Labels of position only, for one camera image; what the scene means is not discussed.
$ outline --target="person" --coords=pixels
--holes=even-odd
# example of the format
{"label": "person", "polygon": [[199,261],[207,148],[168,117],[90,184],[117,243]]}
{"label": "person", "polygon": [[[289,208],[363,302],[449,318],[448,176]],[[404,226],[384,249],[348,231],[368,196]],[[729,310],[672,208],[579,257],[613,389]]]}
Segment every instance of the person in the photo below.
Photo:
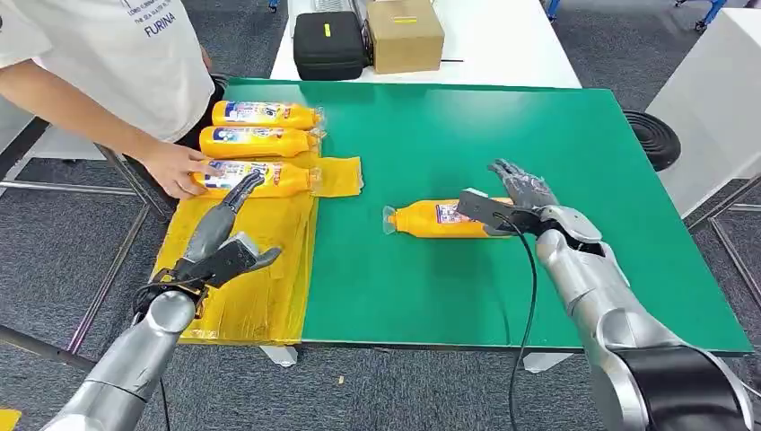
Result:
{"label": "person", "polygon": [[219,174],[197,139],[223,95],[210,66],[181,0],[0,0],[0,95],[138,161],[166,198]]}

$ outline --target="silver robotic arm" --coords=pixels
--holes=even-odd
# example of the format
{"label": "silver robotic arm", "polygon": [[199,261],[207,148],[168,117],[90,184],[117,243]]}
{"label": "silver robotic arm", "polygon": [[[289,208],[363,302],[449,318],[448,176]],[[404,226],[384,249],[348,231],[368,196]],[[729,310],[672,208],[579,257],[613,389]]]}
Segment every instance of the silver robotic arm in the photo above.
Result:
{"label": "silver robotic arm", "polygon": [[278,248],[259,253],[245,233],[228,238],[243,201],[263,180],[251,173],[206,213],[175,267],[163,269],[141,289],[136,324],[114,341],[44,431],[135,429],[208,288],[266,267],[280,254]]}
{"label": "silver robotic arm", "polygon": [[465,190],[458,212],[485,223],[492,234],[509,233],[507,219],[537,236],[537,256],[579,332],[608,430],[753,429],[751,403],[738,377],[644,309],[613,250],[584,214],[557,205],[544,181],[512,163],[500,160],[491,169],[513,205]]}

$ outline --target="black case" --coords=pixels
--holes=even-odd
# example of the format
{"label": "black case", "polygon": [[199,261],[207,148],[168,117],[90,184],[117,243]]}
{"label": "black case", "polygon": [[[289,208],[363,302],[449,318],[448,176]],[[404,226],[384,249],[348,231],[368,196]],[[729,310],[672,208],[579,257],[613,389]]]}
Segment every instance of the black case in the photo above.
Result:
{"label": "black case", "polygon": [[367,56],[356,14],[300,14],[293,31],[293,61],[303,80],[358,78],[366,66]]}

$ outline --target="cardboard box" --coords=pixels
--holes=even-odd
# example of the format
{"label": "cardboard box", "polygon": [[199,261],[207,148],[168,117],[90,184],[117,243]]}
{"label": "cardboard box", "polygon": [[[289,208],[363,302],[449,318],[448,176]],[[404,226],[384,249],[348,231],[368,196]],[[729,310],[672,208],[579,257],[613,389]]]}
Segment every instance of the cardboard box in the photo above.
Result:
{"label": "cardboard box", "polygon": [[444,29],[428,0],[367,4],[375,72],[439,70]]}

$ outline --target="shirt sleeve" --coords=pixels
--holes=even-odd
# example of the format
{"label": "shirt sleeve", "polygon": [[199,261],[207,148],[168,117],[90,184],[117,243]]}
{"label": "shirt sleeve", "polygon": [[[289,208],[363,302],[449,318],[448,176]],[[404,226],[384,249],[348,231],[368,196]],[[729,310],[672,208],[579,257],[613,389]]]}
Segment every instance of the shirt sleeve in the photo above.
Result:
{"label": "shirt sleeve", "polygon": [[12,0],[0,0],[0,68],[39,56],[51,48],[45,33]]}

